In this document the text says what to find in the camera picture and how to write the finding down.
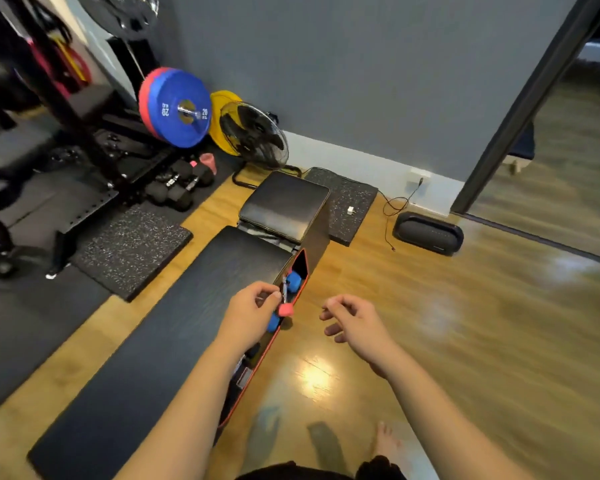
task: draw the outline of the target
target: fan stand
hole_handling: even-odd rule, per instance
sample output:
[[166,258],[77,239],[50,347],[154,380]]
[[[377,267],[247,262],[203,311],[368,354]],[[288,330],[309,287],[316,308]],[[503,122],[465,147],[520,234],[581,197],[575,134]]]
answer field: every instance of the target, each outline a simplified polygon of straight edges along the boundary
[[[242,170],[244,170],[244,167],[246,167],[246,166],[247,166],[247,160],[242,160],[241,163],[240,163],[240,167],[236,171],[233,172],[233,175],[231,176],[231,181],[234,184],[238,185],[239,187],[244,187],[246,189],[256,190],[258,188],[257,185],[248,184],[247,182],[241,182],[240,180],[238,180],[238,175],[240,174],[240,172]],[[302,178],[302,173],[303,172],[302,172],[301,169],[299,169],[296,166],[293,166],[293,165],[284,165],[283,167],[280,167],[278,169],[279,170],[282,170],[282,169],[284,169],[284,170],[291,170],[291,171],[297,173],[298,177]]]

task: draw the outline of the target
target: wooden floor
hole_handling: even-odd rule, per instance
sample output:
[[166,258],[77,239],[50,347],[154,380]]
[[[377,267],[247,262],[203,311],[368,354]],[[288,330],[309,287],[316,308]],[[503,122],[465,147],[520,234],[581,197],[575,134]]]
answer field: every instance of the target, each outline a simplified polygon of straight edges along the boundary
[[501,166],[470,214],[600,256],[600,77],[574,68],[535,118],[536,158]]
[[[0,408],[0,479],[34,478],[26,451],[224,225],[249,190],[226,182],[149,287],[110,298]],[[410,480],[435,478],[398,403],[317,316],[339,292],[373,300],[394,338],[494,441],[541,479],[600,479],[600,264],[471,221],[452,258],[384,242],[376,199],[351,247],[330,243],[213,450],[207,477],[280,461],[353,474],[374,425],[407,439]]]

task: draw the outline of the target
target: forearm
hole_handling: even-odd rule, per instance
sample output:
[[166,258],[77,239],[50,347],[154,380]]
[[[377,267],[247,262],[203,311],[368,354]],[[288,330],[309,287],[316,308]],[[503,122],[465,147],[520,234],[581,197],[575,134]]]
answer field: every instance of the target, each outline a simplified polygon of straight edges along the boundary
[[117,480],[201,479],[239,359],[212,343]]
[[382,369],[441,480],[530,480],[399,346]]

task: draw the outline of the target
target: blue dumbbell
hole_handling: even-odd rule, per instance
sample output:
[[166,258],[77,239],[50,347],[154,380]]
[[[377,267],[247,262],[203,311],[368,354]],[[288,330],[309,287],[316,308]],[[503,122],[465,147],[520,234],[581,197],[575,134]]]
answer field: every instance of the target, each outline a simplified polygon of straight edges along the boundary
[[274,312],[273,315],[271,316],[271,320],[269,320],[269,324],[267,325],[267,331],[268,332],[275,332],[275,330],[278,328],[278,325],[280,324],[280,317]]
[[298,293],[300,290],[300,285],[302,284],[302,278],[295,271],[291,271],[287,275],[287,282],[289,283],[289,292],[290,293]]

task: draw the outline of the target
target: person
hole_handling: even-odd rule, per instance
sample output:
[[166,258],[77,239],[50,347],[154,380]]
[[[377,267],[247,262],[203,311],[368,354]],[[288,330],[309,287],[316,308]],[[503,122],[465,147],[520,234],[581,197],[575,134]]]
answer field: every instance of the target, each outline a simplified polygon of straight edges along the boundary
[[[268,294],[260,303],[258,297]],[[256,282],[231,298],[216,339],[202,354],[177,395],[120,469],[118,480],[201,480],[227,386],[245,350],[264,334],[271,314],[280,304],[280,291]],[[532,477],[478,430],[449,397],[391,337],[372,303],[341,294],[326,300],[320,320],[330,322],[324,332],[337,344],[348,344],[380,377],[400,402],[416,436],[441,480],[530,480]],[[401,443],[380,424],[376,454],[364,462],[358,480],[402,480]],[[347,478],[296,465],[273,465],[249,472],[240,480],[336,480]]]

